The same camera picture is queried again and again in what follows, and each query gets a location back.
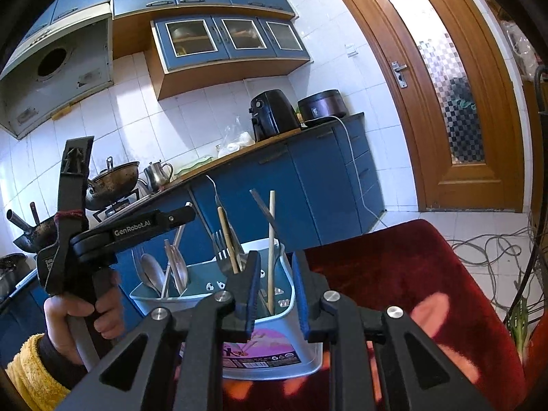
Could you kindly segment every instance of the metal screw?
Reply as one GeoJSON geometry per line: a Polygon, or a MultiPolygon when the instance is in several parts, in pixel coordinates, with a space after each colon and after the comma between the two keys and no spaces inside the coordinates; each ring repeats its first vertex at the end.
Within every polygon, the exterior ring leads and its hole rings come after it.
{"type": "Polygon", "coordinates": [[[331,302],[339,301],[341,298],[341,294],[338,293],[336,290],[328,290],[323,293],[323,297],[325,298],[326,301],[329,301],[331,303],[331,302]]]}
{"type": "Polygon", "coordinates": [[[386,310],[386,313],[388,314],[388,317],[390,318],[402,318],[403,317],[403,311],[398,306],[390,306],[386,310]]]}
{"type": "Polygon", "coordinates": [[[215,296],[215,300],[220,303],[224,301],[232,300],[232,294],[227,290],[222,290],[220,292],[217,292],[214,296],[215,296]]]}
{"type": "Polygon", "coordinates": [[[168,310],[163,307],[157,307],[152,311],[152,319],[156,321],[163,320],[168,316],[168,310]]]}

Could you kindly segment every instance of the light blue plastic container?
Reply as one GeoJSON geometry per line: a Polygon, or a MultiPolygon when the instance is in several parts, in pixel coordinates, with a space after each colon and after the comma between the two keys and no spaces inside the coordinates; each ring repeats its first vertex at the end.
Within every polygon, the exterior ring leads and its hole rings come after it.
{"type": "MultiPolygon", "coordinates": [[[[268,267],[268,239],[242,244],[245,252],[257,250],[261,255],[261,289],[266,291],[268,267]]],[[[322,366],[323,345],[310,344],[302,336],[299,327],[295,288],[291,267],[283,244],[275,266],[276,307],[273,316],[258,301],[258,317],[253,336],[247,344],[224,344],[223,377],[237,380],[281,380],[310,375],[322,366]]],[[[278,255],[276,240],[275,255],[278,255]]],[[[130,294],[143,314],[156,307],[166,307],[172,312],[194,307],[202,298],[222,290],[226,282],[215,260],[188,266],[189,284],[179,297],[156,298],[156,293],[140,284],[130,294]],[[213,287],[207,291],[206,286],[213,287]]],[[[176,295],[175,286],[170,294],[176,295]]]]}

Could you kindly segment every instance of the door frame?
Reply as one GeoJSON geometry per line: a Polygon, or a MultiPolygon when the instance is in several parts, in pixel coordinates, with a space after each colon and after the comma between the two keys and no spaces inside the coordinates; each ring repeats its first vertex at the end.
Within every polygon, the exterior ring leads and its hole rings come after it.
{"type": "MultiPolygon", "coordinates": [[[[427,208],[426,191],[425,191],[426,188],[425,188],[424,174],[423,174],[423,171],[421,168],[421,162],[419,159],[419,151],[416,144],[416,138],[415,138],[415,134],[413,133],[412,123],[409,118],[409,113],[404,104],[398,84],[396,83],[396,80],[394,78],[392,68],[389,65],[389,60],[384,55],[383,50],[380,46],[379,40],[377,40],[375,34],[373,33],[373,30],[369,26],[369,23],[367,22],[365,16],[361,13],[360,8],[357,6],[356,2],[354,2],[354,0],[343,0],[343,2],[345,3],[346,7],[349,9],[354,19],[356,20],[361,31],[363,32],[367,42],[369,43],[369,46],[371,47],[373,51],[373,54],[377,62],[379,63],[379,66],[385,77],[386,83],[388,84],[390,94],[392,95],[394,104],[396,105],[396,109],[398,111],[399,119],[402,123],[404,137],[406,138],[407,148],[409,150],[411,166],[413,169],[413,176],[415,179],[419,211],[426,211],[426,208],[427,208]]],[[[491,53],[497,63],[498,71],[502,77],[501,83],[503,84],[504,91],[507,97],[509,98],[510,110],[511,110],[511,122],[512,122],[511,128],[513,130],[513,145],[514,145],[513,148],[516,152],[516,158],[518,159],[518,165],[517,165],[518,174],[516,174],[516,186],[515,186],[518,192],[515,193],[516,196],[514,196],[514,198],[516,199],[516,203],[514,204],[513,208],[515,209],[516,212],[522,212],[523,195],[524,195],[524,177],[525,177],[524,154],[523,154],[521,121],[520,121],[520,115],[519,115],[519,109],[517,106],[516,96],[514,94],[513,83],[512,83],[512,80],[510,79],[510,75],[508,74],[508,69],[506,68],[506,64],[504,62],[504,58],[498,47],[498,44],[495,38],[493,37],[491,29],[489,28],[489,25],[487,24],[486,20],[481,14],[480,9],[476,6],[473,0],[464,0],[464,2],[470,9],[471,13],[473,14],[473,17],[475,18],[477,24],[479,25],[483,33],[483,36],[486,38],[489,44],[491,53]]]]}

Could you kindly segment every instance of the door glass panel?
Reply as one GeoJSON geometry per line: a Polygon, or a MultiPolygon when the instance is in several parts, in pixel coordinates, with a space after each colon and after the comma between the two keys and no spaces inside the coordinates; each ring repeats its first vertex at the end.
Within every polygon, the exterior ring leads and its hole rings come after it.
{"type": "Polygon", "coordinates": [[[253,20],[223,19],[223,24],[235,49],[266,49],[253,20]]]}
{"type": "Polygon", "coordinates": [[[168,28],[175,56],[183,57],[217,51],[205,20],[187,20],[165,25],[168,28]]]}
{"type": "Polygon", "coordinates": [[[430,74],[445,121],[453,164],[485,160],[476,102],[457,48],[429,0],[390,0],[430,74]]]}
{"type": "Polygon", "coordinates": [[[302,51],[301,45],[295,37],[291,26],[285,23],[266,22],[269,26],[270,32],[274,36],[276,43],[280,49],[286,49],[290,51],[302,51]]]}

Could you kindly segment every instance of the black sleeve cuff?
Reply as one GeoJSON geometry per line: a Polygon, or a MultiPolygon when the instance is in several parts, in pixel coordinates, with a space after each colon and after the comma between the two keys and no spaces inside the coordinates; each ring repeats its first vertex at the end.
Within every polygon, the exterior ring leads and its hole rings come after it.
{"type": "Polygon", "coordinates": [[[48,333],[38,342],[38,355],[46,371],[68,390],[72,390],[88,373],[85,366],[73,364],[58,353],[48,333]]]}

